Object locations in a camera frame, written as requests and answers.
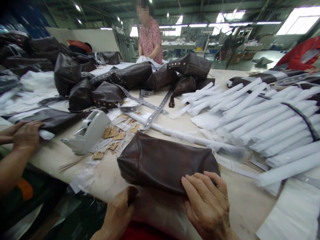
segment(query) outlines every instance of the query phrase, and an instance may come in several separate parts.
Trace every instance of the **ceiling light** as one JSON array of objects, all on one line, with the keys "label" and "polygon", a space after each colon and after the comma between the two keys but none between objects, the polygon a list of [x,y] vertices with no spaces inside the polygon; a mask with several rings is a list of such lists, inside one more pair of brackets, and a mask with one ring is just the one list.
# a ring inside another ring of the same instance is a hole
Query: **ceiling light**
[{"label": "ceiling light", "polygon": [[208,24],[203,23],[203,24],[190,24],[190,27],[206,27]]},{"label": "ceiling light", "polygon": [[266,24],[280,24],[282,22],[257,22],[257,25],[266,25]]}]

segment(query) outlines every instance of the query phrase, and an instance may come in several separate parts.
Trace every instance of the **person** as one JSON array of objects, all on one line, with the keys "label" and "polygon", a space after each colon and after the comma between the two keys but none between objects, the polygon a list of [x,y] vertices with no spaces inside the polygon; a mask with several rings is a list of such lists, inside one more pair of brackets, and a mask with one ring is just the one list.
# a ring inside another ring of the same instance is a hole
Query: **person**
[{"label": "person", "polygon": [[88,53],[92,52],[92,47],[87,42],[84,43],[77,40],[67,40],[67,44],[72,52],[81,53],[84,55],[88,55]]},{"label": "person", "polygon": [[319,69],[313,66],[319,54],[320,37],[317,36],[295,46],[277,62],[275,68],[301,70],[308,73],[319,72]]},{"label": "person", "polygon": [[151,6],[148,0],[138,1],[137,12],[142,23],[140,27],[139,57],[144,55],[162,65],[163,52],[160,28],[150,14]]},{"label": "person", "polygon": [[[240,240],[230,226],[225,181],[216,173],[204,172],[183,176],[181,182],[188,195],[182,199],[188,219],[203,240]],[[120,239],[131,221],[137,194],[138,190],[133,186],[118,193],[108,203],[102,228],[91,240]]]}]

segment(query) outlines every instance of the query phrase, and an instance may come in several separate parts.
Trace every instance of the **white foam tube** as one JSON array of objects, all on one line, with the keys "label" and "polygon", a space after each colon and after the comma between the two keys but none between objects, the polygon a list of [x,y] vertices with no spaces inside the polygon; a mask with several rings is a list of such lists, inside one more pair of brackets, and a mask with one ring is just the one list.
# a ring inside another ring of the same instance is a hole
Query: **white foam tube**
[{"label": "white foam tube", "polygon": [[232,102],[227,103],[225,106],[221,108],[222,111],[227,111],[230,108],[233,108],[234,106],[237,106],[239,103],[241,103],[248,94],[238,97],[237,99],[233,100]]},{"label": "white foam tube", "polygon": [[272,145],[271,147],[264,149],[262,151],[260,151],[259,153],[263,156],[263,157],[270,157],[270,156],[274,156],[276,155],[278,152],[280,152],[281,150],[285,149],[286,147],[289,147],[291,144],[299,141],[300,139],[304,138],[304,137],[309,137],[310,136],[310,132],[309,130],[302,130],[300,132],[297,132],[296,134],[289,136],[287,139],[276,143],[274,145]]},{"label": "white foam tube", "polygon": [[256,80],[254,80],[253,82],[251,82],[250,84],[248,84],[247,86],[241,88],[239,91],[237,91],[236,93],[232,94],[228,99],[223,100],[221,103],[219,103],[218,105],[216,105],[215,107],[213,107],[210,112],[217,112],[218,110],[221,109],[222,106],[226,105],[227,103],[237,99],[238,97],[242,96],[243,94],[245,94],[247,91],[249,91],[250,89],[252,89],[254,86],[258,85],[262,83],[261,78],[258,78]]},{"label": "white foam tube", "polygon": [[[302,101],[301,103],[293,103],[293,105],[294,106],[296,105],[297,108],[299,108],[299,109],[300,108],[304,109],[305,107],[307,107],[308,105],[306,105],[306,104],[307,104],[306,101]],[[250,122],[244,124],[242,127],[236,129],[235,131],[233,131],[231,133],[231,136],[234,138],[238,138],[241,135],[244,135],[245,133],[247,133],[248,131],[254,129],[255,127],[261,125],[262,123],[278,116],[279,114],[282,114],[283,112],[285,112],[288,109],[289,109],[289,107],[286,105],[275,107],[272,110],[260,115],[256,119],[253,119]]]},{"label": "white foam tube", "polygon": [[285,164],[297,161],[301,158],[319,152],[320,149],[320,141],[312,142],[310,144],[298,147],[289,152],[268,158],[266,160],[266,164],[271,167],[281,167]]},{"label": "white foam tube", "polygon": [[258,112],[258,111],[261,111],[263,109],[268,109],[268,108],[271,108],[271,107],[274,107],[274,106],[277,106],[279,105],[280,103],[284,102],[288,95],[285,95],[285,96],[281,96],[281,97],[276,97],[276,98],[273,98],[271,100],[267,100],[267,101],[264,101],[258,105],[255,105],[255,106],[252,106],[252,107],[249,107],[247,109],[244,109],[241,113],[239,113],[238,117],[244,117],[248,114],[251,114],[251,113],[255,113],[255,112]]},{"label": "white foam tube", "polygon": [[266,87],[266,83],[259,84],[258,87],[252,93],[250,93],[249,96],[246,97],[241,103],[228,110],[227,114],[221,118],[222,121],[231,121],[234,116],[245,109]]},{"label": "white foam tube", "polygon": [[273,168],[254,177],[257,186],[264,187],[275,182],[282,181],[299,173],[310,170],[320,164],[320,152],[304,157],[300,160],[288,163],[284,166]]},{"label": "white foam tube", "polygon": [[[315,110],[315,112],[317,111],[317,109],[314,108],[314,107],[317,108],[317,106],[312,106],[312,107],[307,108],[304,111],[304,114],[307,117],[311,116],[314,113],[313,112],[314,110]],[[319,117],[320,117],[320,115],[316,114],[314,116],[311,116],[309,120],[311,121],[311,119],[314,119],[314,118],[318,119]],[[271,129],[267,129],[267,130],[265,130],[265,131],[263,131],[261,133],[258,133],[257,135],[255,135],[252,138],[252,140],[254,142],[264,141],[266,139],[269,139],[271,137],[274,137],[274,136],[278,135],[279,133],[285,131],[286,129],[289,129],[289,128],[295,126],[296,124],[299,124],[302,121],[303,121],[303,119],[300,116],[291,117],[291,118],[283,121],[282,123],[278,123],[277,125],[273,126]]]}]

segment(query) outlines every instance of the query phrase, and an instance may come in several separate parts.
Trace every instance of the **red sleeve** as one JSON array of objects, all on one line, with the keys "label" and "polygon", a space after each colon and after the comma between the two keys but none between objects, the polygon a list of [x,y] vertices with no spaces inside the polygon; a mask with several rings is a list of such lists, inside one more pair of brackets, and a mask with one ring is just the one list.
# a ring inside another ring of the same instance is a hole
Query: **red sleeve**
[{"label": "red sleeve", "polygon": [[160,44],[161,46],[161,34],[159,24],[157,22],[155,22],[153,26],[153,44],[154,46],[157,44]]},{"label": "red sleeve", "polygon": [[311,38],[311,39],[305,41],[304,43],[299,44],[294,49],[292,49],[292,53],[291,53],[292,57],[290,58],[290,60],[288,62],[288,64],[289,64],[288,68],[294,69],[294,70],[301,70],[301,71],[304,71],[306,69],[310,69],[313,62],[310,63],[311,62],[311,60],[310,60],[310,61],[308,61],[308,64],[303,64],[301,62],[301,59],[302,59],[303,55],[313,47],[315,42],[316,42],[316,39]]}]

